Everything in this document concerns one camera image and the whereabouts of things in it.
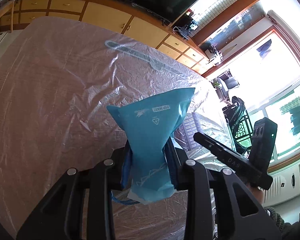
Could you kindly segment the person's right hand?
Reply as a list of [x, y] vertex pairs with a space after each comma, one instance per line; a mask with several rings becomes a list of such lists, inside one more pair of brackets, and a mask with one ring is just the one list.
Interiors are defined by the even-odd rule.
[[258, 187], [252, 187], [249, 183], [246, 184], [246, 187], [250, 190], [253, 196], [262, 205], [264, 203], [264, 192]]

